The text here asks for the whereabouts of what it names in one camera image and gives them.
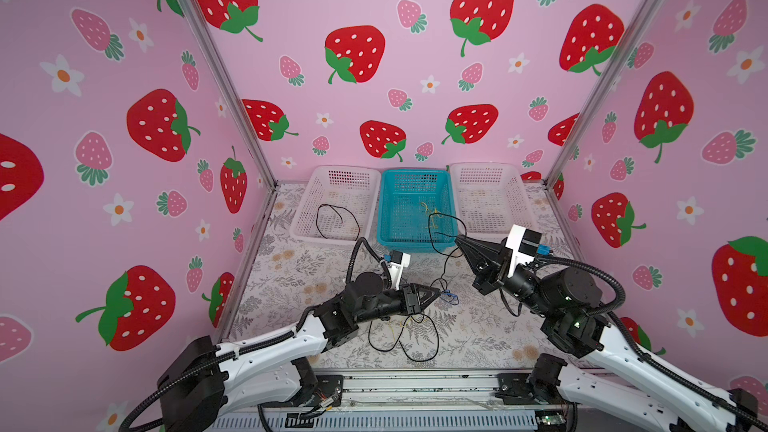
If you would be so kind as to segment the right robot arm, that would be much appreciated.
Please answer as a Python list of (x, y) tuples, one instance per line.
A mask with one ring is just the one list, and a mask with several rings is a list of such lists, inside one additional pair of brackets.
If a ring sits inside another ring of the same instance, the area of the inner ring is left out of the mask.
[(603, 381), (544, 356), (528, 379), (533, 395), (555, 393), (657, 431), (764, 431), (757, 398), (714, 387), (640, 347), (615, 314), (626, 293), (599, 268), (552, 254), (541, 235), (519, 226), (499, 243), (465, 235), (455, 244), (483, 295), (512, 296), (543, 318), (542, 332), (561, 352), (624, 380)]

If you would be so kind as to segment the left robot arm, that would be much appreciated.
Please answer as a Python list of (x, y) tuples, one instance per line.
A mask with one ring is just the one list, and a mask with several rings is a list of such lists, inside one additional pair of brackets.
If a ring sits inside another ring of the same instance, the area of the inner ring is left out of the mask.
[(237, 342), (196, 339), (119, 428), (204, 431), (221, 415), (266, 405), (317, 411), (338, 392), (316, 376), (310, 357), (349, 342), (362, 323), (421, 314), (440, 294), (421, 284), (387, 289), (379, 275), (366, 272), (339, 294), (308, 307), (294, 325)]

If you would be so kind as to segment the right white plastic basket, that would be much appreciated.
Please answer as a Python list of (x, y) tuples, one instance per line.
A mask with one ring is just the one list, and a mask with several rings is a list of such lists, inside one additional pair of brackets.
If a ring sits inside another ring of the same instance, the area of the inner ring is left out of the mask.
[(449, 166), (455, 216), (470, 237), (499, 242), (513, 225), (538, 230), (520, 172), (510, 164)]

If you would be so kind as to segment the white plastic basket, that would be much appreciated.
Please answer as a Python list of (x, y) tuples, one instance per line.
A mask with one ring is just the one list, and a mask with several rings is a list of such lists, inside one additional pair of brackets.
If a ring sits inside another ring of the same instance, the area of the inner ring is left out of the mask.
[(313, 172), (290, 226), (296, 240), (352, 246), (370, 240), (381, 173), (368, 168), (322, 166)]
[(513, 225), (538, 230), (520, 172), (510, 164), (449, 166), (455, 216), (470, 237), (499, 242)]

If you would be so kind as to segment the teal plastic basket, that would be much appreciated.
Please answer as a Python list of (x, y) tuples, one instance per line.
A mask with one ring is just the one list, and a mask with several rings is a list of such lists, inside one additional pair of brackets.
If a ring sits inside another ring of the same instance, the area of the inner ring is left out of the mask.
[(443, 252), (458, 234), (447, 171), (391, 169), (382, 174), (379, 244), (407, 253)]

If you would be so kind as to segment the left white plastic basket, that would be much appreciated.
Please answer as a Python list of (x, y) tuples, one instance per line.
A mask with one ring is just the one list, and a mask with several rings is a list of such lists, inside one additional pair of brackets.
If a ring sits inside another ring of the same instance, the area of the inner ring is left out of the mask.
[(313, 172), (290, 226), (296, 240), (352, 246), (370, 240), (381, 173), (368, 168), (322, 166)]

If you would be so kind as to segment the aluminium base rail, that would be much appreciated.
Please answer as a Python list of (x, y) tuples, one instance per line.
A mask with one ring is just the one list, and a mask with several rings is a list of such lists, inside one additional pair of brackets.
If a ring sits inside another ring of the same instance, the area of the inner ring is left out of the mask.
[(593, 413), (606, 431), (666, 431), (674, 415), (608, 376), (564, 370), (565, 391), (537, 399), (518, 371), (330, 371), (319, 375), (330, 406), (270, 404), (219, 414), (208, 431), (581, 431)]

